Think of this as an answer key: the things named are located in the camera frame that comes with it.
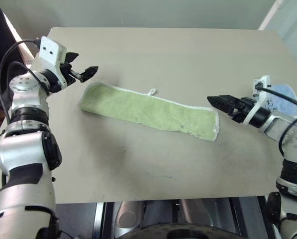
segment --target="table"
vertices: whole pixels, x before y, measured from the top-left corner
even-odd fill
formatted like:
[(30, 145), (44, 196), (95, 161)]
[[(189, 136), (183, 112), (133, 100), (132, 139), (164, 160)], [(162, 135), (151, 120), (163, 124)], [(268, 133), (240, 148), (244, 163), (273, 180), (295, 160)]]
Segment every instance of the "table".
[[(53, 94), (50, 127), (62, 152), (57, 203), (268, 195), (282, 168), (277, 144), (224, 113), (216, 142), (81, 111), (85, 87), (103, 81), (192, 106), (207, 96), (251, 96), (271, 75), (297, 94), (297, 63), (276, 33), (175, 28), (53, 28), (79, 53), (73, 69), (98, 65), (86, 83)], [(39, 69), (35, 60), (34, 69)]]

